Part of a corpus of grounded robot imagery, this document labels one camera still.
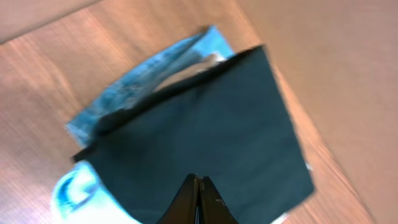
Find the beige folded garment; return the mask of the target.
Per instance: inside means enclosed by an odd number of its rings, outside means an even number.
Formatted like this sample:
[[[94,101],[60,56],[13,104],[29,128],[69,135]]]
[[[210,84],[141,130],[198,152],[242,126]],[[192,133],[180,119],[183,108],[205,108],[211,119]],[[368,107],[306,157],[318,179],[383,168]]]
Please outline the beige folded garment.
[[[213,52],[212,54],[205,57],[200,62],[198,62],[194,65],[191,65],[191,66],[183,69],[182,71],[174,73],[173,75],[166,78],[162,83],[160,83],[155,88],[154,92],[159,91],[165,87],[173,85],[182,80],[185,80],[185,79],[188,79],[195,75],[198,75],[201,72],[205,72],[208,69],[218,65],[219,63],[224,62],[225,60],[226,59],[221,54],[219,54],[218,52]]]

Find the black t-shirt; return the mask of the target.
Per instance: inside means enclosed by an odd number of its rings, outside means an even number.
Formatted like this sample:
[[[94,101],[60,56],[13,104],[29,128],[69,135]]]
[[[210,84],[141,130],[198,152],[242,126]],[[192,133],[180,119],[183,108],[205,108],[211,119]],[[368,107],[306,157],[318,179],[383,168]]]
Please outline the black t-shirt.
[[[260,46],[107,115],[74,160],[143,223],[188,174],[209,177],[239,223],[270,223],[314,190]]]

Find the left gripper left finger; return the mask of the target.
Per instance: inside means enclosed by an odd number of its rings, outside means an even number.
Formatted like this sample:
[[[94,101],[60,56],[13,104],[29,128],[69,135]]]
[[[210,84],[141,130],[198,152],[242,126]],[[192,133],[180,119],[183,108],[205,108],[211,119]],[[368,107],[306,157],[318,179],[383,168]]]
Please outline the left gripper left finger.
[[[196,224],[199,178],[188,174],[157,224]]]

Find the light blue folded printed shirt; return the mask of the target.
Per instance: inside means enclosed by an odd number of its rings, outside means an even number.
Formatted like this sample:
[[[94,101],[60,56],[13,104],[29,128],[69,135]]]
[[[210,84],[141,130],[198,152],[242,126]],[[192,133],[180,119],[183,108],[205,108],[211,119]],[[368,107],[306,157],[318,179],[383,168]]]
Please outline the light blue folded printed shirt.
[[[209,26],[201,34],[179,40],[125,73],[70,120],[66,129],[81,147],[86,147],[102,117],[133,107],[179,71],[211,56],[220,62],[233,55],[234,51],[218,28]],[[137,223],[85,161],[75,164],[55,185],[51,211],[55,223]]]

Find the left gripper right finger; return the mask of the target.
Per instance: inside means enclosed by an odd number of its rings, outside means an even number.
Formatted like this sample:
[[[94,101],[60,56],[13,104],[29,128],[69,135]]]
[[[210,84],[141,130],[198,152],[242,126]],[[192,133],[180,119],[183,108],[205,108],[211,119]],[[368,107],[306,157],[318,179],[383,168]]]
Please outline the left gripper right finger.
[[[199,180],[199,197],[199,224],[238,224],[209,177]]]

